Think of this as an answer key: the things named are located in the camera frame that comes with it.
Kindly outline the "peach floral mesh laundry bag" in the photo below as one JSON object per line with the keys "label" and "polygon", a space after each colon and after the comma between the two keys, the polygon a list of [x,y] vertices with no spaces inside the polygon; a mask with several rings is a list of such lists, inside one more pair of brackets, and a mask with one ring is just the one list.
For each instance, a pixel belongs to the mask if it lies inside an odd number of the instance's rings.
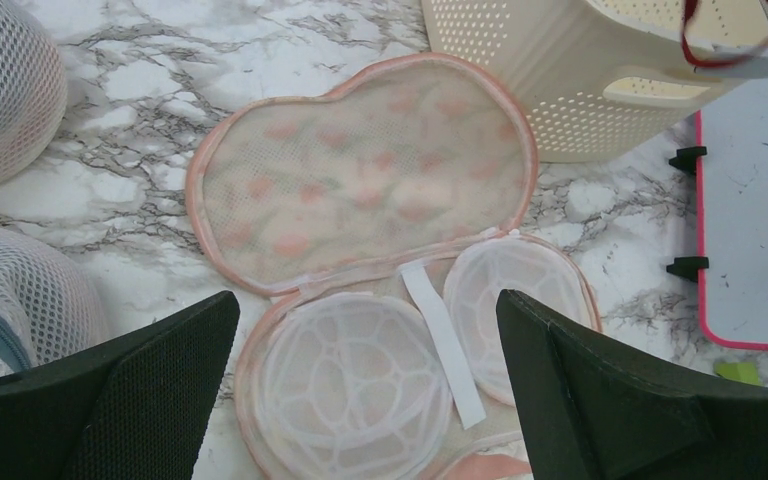
{"label": "peach floral mesh laundry bag", "polygon": [[252,103],[204,138],[186,180],[194,233],[271,301],[233,383],[265,478],[532,477],[498,296],[601,327],[580,268],[521,229],[537,174],[514,98],[446,54]]}

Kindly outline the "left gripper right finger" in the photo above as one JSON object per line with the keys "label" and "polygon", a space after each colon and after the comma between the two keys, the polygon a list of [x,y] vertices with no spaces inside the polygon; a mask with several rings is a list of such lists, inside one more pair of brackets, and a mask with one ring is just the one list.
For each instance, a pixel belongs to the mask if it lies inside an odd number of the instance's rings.
{"label": "left gripper right finger", "polygon": [[700,373],[531,296],[496,304],[538,479],[768,479],[768,388]]}

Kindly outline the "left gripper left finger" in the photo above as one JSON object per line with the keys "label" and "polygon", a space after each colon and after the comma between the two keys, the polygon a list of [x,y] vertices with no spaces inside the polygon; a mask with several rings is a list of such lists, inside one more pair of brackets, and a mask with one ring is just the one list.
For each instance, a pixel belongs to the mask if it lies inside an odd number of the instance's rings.
{"label": "left gripper left finger", "polygon": [[218,292],[0,377],[0,479],[188,479],[240,318]]}

